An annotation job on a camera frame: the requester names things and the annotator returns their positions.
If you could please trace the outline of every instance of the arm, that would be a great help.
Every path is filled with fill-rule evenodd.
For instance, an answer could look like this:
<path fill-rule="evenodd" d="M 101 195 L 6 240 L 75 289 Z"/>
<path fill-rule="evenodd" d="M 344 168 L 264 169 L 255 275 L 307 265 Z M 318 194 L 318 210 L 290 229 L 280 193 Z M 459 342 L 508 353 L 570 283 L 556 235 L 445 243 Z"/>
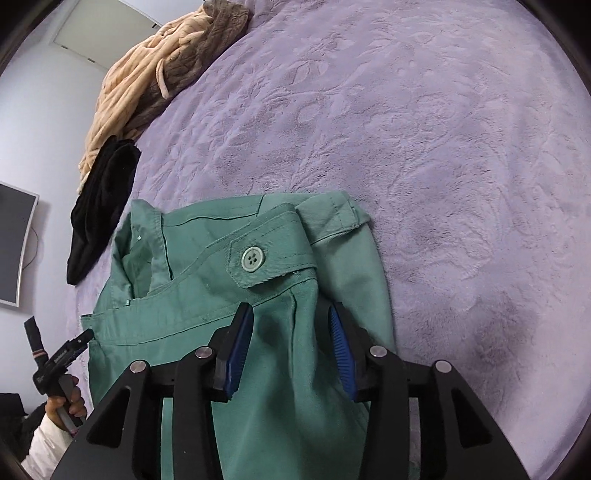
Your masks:
<path fill-rule="evenodd" d="M 57 414 L 57 409 L 65 402 L 65 398 L 50 397 L 45 406 L 46 414 L 39 428 L 35 430 L 29 455 L 23 460 L 22 467 L 33 480 L 50 480 L 53 471 L 72 442 L 72 437 L 66 432 L 63 422 Z M 70 412 L 77 417 L 86 415 L 84 399 L 80 389 L 76 387 L 72 392 L 72 406 Z"/>

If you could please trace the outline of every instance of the brown blanket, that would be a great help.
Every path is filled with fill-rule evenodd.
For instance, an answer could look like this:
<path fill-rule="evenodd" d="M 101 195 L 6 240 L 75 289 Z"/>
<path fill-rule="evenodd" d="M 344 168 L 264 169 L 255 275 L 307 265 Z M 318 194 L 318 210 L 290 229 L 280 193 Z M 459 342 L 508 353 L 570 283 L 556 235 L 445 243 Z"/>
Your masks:
<path fill-rule="evenodd" d="M 124 138 L 137 139 L 168 104 L 195 82 L 229 46 L 246 32 L 249 10 L 226 0 L 207 0 L 203 10 L 213 18 L 203 35 L 164 61 L 124 127 Z"/>

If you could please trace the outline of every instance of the television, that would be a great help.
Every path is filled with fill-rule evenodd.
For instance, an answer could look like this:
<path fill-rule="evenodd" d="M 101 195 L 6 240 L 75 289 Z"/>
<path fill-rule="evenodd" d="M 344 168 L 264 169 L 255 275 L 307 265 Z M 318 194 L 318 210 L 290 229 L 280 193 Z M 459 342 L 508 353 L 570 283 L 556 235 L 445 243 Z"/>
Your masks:
<path fill-rule="evenodd" d="M 0 304 L 18 307 L 25 246 L 39 195 L 0 183 Z"/>

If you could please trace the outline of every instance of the green garment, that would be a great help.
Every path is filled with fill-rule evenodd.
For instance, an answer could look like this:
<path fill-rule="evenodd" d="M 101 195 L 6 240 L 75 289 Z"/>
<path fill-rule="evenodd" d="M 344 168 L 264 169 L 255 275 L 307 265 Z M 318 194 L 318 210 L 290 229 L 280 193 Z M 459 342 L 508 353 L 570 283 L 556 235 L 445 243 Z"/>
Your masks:
<path fill-rule="evenodd" d="M 95 331 L 89 376 L 99 402 L 134 360 L 179 360 L 206 345 L 242 301 L 255 326 L 240 389 L 213 404 L 226 480 L 354 480 L 367 407 L 345 395 L 326 299 L 342 301 L 394 349 L 388 287 L 369 216 L 345 193 L 268 194 L 162 214 L 143 200 L 117 233 L 111 277 L 83 325 Z M 264 262 L 242 267 L 259 247 Z M 163 480 L 173 478 L 171 403 Z"/>

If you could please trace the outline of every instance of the purple blanket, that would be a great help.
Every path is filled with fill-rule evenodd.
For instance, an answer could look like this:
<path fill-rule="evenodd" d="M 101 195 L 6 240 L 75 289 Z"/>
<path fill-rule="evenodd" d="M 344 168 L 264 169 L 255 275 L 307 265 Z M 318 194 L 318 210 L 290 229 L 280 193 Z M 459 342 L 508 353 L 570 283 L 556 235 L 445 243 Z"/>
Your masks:
<path fill-rule="evenodd" d="M 249 33 L 138 142 L 132 198 L 346 190 L 405 359 L 453 362 L 529 473 L 591 411 L 591 99 L 515 0 L 246 0 Z M 75 291 L 69 329 L 109 275 Z"/>

